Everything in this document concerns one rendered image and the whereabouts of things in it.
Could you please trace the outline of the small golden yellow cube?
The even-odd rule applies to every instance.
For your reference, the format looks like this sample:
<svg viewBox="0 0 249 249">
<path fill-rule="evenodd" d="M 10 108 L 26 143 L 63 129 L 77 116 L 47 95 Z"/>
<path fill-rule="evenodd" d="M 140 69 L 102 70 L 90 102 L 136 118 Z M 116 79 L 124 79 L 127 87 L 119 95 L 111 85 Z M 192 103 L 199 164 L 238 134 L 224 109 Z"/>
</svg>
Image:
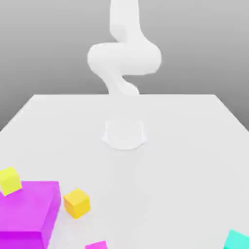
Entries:
<svg viewBox="0 0 249 249">
<path fill-rule="evenodd" d="M 90 211 L 89 196 L 79 188 L 63 196 L 64 207 L 68 214 L 78 219 Z"/>
</svg>

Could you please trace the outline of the small magenta cube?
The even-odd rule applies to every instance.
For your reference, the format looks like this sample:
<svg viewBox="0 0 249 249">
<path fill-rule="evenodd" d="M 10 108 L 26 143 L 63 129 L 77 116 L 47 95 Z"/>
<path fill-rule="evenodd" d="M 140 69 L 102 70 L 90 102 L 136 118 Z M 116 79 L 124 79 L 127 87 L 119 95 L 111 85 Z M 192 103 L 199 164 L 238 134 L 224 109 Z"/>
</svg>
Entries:
<svg viewBox="0 0 249 249">
<path fill-rule="evenodd" d="M 99 241 L 85 246 L 85 249 L 107 249 L 106 241 Z"/>
</svg>

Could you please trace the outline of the small lime yellow cube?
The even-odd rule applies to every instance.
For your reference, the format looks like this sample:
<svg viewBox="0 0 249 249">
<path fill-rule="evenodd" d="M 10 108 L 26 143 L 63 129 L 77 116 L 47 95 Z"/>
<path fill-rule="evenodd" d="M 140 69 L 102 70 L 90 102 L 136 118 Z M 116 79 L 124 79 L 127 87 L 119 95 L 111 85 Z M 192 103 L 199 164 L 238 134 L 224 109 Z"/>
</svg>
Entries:
<svg viewBox="0 0 249 249">
<path fill-rule="evenodd" d="M 7 196 L 22 188 L 19 174 L 13 167 L 0 170 L 0 191 Z"/>
</svg>

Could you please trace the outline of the small turquoise cube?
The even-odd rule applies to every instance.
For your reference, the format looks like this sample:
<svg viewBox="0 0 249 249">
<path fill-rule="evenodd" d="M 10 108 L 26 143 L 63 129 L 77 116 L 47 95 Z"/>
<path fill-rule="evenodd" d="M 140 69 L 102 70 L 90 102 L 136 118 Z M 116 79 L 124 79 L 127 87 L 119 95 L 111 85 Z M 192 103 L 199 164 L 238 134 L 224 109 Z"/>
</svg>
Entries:
<svg viewBox="0 0 249 249">
<path fill-rule="evenodd" d="M 223 249 L 249 249 L 249 236 L 229 230 Z"/>
</svg>

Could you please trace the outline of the large magenta box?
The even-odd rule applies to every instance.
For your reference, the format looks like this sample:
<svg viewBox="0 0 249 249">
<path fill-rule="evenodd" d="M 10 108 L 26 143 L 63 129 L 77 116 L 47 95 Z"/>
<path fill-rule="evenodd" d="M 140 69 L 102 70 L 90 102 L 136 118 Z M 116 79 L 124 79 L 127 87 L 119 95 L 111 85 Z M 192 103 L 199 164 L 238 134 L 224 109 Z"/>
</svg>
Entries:
<svg viewBox="0 0 249 249">
<path fill-rule="evenodd" d="M 61 205 L 58 181 L 22 181 L 0 192 L 0 249 L 47 249 Z"/>
</svg>

